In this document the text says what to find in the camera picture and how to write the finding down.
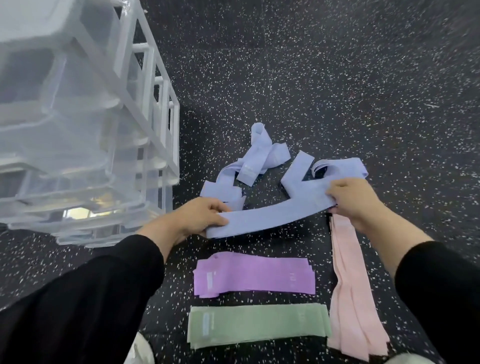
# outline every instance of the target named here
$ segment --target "black shirt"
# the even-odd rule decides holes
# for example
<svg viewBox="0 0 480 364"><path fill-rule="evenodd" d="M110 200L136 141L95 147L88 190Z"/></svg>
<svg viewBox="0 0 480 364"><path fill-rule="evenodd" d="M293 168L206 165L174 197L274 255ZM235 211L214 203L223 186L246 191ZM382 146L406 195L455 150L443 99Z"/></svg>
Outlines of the black shirt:
<svg viewBox="0 0 480 364"><path fill-rule="evenodd" d="M0 312L0 363L118 363L135 338L163 257L140 235ZM443 244L411 249L395 276L400 298L449 363L480 357L480 270Z"/></svg>

